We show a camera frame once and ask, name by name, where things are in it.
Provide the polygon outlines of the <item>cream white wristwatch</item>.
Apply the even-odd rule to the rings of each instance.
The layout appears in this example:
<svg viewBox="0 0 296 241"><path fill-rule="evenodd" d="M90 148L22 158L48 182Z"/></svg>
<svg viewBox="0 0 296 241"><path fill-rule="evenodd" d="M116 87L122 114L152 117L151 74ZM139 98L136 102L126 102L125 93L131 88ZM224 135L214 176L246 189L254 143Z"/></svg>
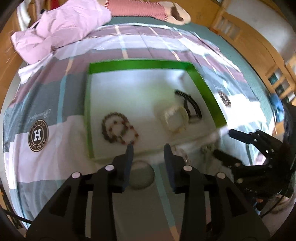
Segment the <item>cream white wristwatch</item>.
<svg viewBox="0 0 296 241"><path fill-rule="evenodd" d="M154 106L154 114L171 135L185 131L189 125L189 116L180 104L159 102Z"/></svg>

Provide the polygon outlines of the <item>black strap wristwatch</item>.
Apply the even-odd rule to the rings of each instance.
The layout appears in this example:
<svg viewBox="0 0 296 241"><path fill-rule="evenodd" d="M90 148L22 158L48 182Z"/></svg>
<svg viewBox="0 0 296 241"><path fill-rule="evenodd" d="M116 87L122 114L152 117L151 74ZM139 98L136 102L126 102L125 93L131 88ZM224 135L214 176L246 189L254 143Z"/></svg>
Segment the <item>black strap wristwatch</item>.
<svg viewBox="0 0 296 241"><path fill-rule="evenodd" d="M202 120L201 109L199 108L197 102L191 97L191 95L188 95L177 89L174 90L174 94L183 98L183 107L188 114L189 124L194 124Z"/></svg>

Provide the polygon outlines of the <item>green cardboard box tray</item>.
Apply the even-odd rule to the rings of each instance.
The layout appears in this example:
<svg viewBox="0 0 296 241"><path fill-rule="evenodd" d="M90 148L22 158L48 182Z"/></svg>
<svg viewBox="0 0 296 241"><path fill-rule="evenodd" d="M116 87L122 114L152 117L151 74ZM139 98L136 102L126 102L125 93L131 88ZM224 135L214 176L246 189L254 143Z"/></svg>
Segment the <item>green cardboard box tray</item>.
<svg viewBox="0 0 296 241"><path fill-rule="evenodd" d="M164 115L183 106L181 91L197 103L202 117L178 133L169 131ZM152 59L91 63L85 94L85 125L89 157L104 161L125 151L111 143L103 129L122 114L138 133L136 154L206 137L226 126L222 110L210 88L192 63Z"/></svg>

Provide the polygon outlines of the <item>wooden footboard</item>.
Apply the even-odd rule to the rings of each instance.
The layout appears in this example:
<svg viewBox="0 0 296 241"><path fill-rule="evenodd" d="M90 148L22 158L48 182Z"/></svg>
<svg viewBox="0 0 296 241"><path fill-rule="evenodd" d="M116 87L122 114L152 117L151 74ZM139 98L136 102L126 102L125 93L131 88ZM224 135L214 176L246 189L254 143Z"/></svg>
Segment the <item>wooden footboard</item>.
<svg viewBox="0 0 296 241"><path fill-rule="evenodd" d="M232 45L252 66L269 93L295 105L295 54L284 61L257 30L221 8L209 29Z"/></svg>

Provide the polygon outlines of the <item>plaid patchwork bed sheet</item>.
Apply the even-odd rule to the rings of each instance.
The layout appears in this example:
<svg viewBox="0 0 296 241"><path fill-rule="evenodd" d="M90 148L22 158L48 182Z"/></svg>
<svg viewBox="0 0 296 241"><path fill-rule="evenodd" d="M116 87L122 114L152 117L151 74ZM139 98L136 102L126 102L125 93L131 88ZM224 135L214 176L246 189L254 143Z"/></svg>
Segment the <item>plaid patchwork bed sheet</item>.
<svg viewBox="0 0 296 241"><path fill-rule="evenodd" d="M227 137L226 130L273 130L240 69L216 45L165 25L108 25L18 72L20 86L4 113L3 147L10 197L19 216L34 220L73 172L93 173L111 159L96 161L88 154L85 94L89 65L134 59L192 63L213 93L226 126L176 145L195 164L207 171L220 168L215 161L202 162L200 147L209 142L218 142L222 150L247 165L255 164L258 150ZM169 190L160 150L135 153L136 161L152 166L153 184L114 197L119 240L175 240L180 232L183 197L173 197Z"/></svg>

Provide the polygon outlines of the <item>striped plush toy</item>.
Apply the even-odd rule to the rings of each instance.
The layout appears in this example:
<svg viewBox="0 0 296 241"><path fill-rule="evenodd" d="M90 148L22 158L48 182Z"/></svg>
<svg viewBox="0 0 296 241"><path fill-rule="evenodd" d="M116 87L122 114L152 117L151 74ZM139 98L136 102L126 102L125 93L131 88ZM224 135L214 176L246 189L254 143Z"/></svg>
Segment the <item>striped plush toy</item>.
<svg viewBox="0 0 296 241"><path fill-rule="evenodd" d="M179 4L171 1L99 1L112 16L150 17L174 25L186 25L191 16Z"/></svg>

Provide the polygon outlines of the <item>wooden headboard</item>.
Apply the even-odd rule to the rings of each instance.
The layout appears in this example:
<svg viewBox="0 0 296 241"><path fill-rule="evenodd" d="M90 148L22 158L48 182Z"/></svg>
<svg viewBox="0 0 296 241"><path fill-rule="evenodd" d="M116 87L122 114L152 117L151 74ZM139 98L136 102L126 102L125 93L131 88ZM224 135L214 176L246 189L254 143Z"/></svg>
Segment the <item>wooden headboard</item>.
<svg viewBox="0 0 296 241"><path fill-rule="evenodd" d="M12 13L3 29L1 30L1 75L0 75L0 102L1 108L4 99L10 87L10 84L16 74L16 71L22 64L23 60L16 52L11 36L13 33L20 31L18 16L16 10Z"/></svg>

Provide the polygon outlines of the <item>pink crumpled blanket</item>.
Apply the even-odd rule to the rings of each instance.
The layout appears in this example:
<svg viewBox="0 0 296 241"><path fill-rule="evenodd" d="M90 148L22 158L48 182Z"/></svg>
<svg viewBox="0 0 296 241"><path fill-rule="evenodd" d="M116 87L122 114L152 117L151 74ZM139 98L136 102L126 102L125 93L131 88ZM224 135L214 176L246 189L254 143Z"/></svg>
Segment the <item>pink crumpled blanket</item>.
<svg viewBox="0 0 296 241"><path fill-rule="evenodd" d="M98 1L66 1L44 12L31 28L15 32L11 41L21 58L34 64L57 48L82 40L110 20L110 10Z"/></svg>

